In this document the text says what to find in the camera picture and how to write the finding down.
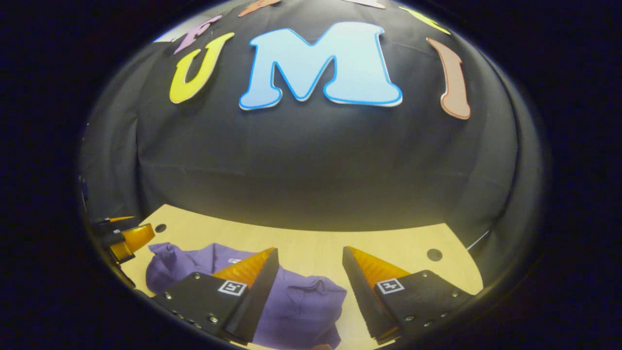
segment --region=yellow letter u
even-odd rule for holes
[[[185,100],[193,97],[203,88],[207,80],[210,78],[211,73],[214,71],[216,60],[220,55],[225,42],[233,37],[233,33],[227,33],[223,36],[217,37],[205,46],[207,53],[201,64],[197,76],[189,82],[186,82],[186,74],[192,60],[201,52],[201,49],[194,50],[193,52],[182,58],[177,64],[177,70],[173,77],[173,82],[170,84],[170,100],[173,103],[182,103]]]

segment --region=light wood surface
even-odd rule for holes
[[[356,298],[341,264],[343,247],[350,245],[397,265],[408,272],[430,270],[472,295],[482,290],[481,275],[466,248],[446,224],[368,232],[321,232],[277,229],[243,224],[206,215],[196,214],[164,205],[142,224],[155,228],[165,224],[166,230],[156,233],[149,244],[170,242],[182,250],[198,250],[218,243],[236,250],[260,252],[269,247],[279,249],[283,268],[303,276],[326,276],[344,288],[348,294],[343,302],[337,330],[341,336],[341,350],[376,349],[370,338]],[[433,262],[428,250],[442,252],[442,259]],[[121,267],[134,281],[136,288],[149,296],[145,274],[153,257],[148,246],[134,253],[136,257]],[[256,344],[244,348],[267,349]]]

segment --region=purple cloth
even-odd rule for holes
[[[155,256],[147,267],[147,287],[158,294],[193,272],[212,275],[255,254],[216,243],[188,252],[170,243],[149,249]],[[253,343],[292,350],[329,344],[335,349],[341,342],[335,321],[345,296],[346,290],[326,277],[303,277],[279,266]]]

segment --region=blue letter m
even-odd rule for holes
[[[274,86],[274,67],[281,71],[289,90],[298,101],[311,96],[320,76],[331,60],[335,76],[324,95],[336,103],[396,106],[402,102],[401,90],[391,83],[378,37],[381,27],[359,22],[331,26],[314,45],[309,45],[291,29],[260,35],[248,91],[239,99],[244,110],[272,107],[282,96]]]

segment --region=letter cutout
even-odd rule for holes
[[[192,60],[201,52],[201,49],[194,50],[179,61],[177,70],[173,76],[173,81],[170,84],[169,96],[171,102],[182,103],[201,90],[214,71],[214,66],[216,65],[223,45],[227,40],[233,37],[233,35],[233,33],[227,33],[219,36],[205,46],[207,53],[205,54],[201,68],[197,76],[189,82],[186,82],[186,74],[188,74],[188,69],[190,68]]]
[[[344,1],[353,2],[355,4],[361,4],[365,6],[375,7],[376,9],[384,10],[386,8],[384,5],[382,5],[380,2],[377,2],[376,0],[344,0]]]
[[[373,24],[341,22],[332,25],[314,45],[291,29],[279,29],[251,40],[255,60],[248,91],[239,99],[243,110],[277,105],[282,90],[274,86],[275,67],[298,101],[306,101],[331,60],[335,76],[324,95],[335,103],[392,107],[402,91],[391,83],[380,48],[384,29]]]
[[[452,35],[451,33],[449,33],[449,31],[447,31],[446,29],[444,29],[441,26],[439,26],[438,23],[434,22],[433,20],[429,19],[428,17],[425,17],[424,15],[420,14],[419,12],[413,11],[411,9],[407,9],[406,7],[402,7],[402,6],[400,6],[399,8],[401,8],[402,10],[405,10],[408,13],[412,14],[413,16],[415,16],[416,19],[418,19],[421,22],[427,24],[428,26],[434,27],[434,28],[440,30],[441,32],[443,32],[443,33],[445,33],[447,35]]]
[[[198,37],[199,35],[203,34],[203,32],[205,32],[210,27],[210,24],[216,22],[221,17],[222,15],[219,14],[218,16],[210,19],[209,21],[200,24],[198,27],[191,29],[188,33],[186,33],[186,37],[183,38],[182,43],[179,45],[177,50],[173,52],[173,54],[176,54],[177,52],[180,52],[181,50],[184,50],[186,47],[192,45],[192,43],[196,41],[195,37]]]
[[[430,38],[427,42],[439,53],[445,72],[445,93],[440,97],[440,106],[447,112],[459,119],[469,119],[471,107],[467,102],[467,86],[462,74],[460,56],[447,46]]]
[[[259,0],[256,1],[252,4],[250,4],[248,7],[246,7],[246,9],[244,9],[244,11],[240,12],[240,14],[238,14],[238,17],[242,17],[245,16],[251,12],[254,12],[255,10],[258,10],[262,7],[266,7],[266,6],[270,6],[270,5],[274,5],[277,2],[280,2],[281,0]]]

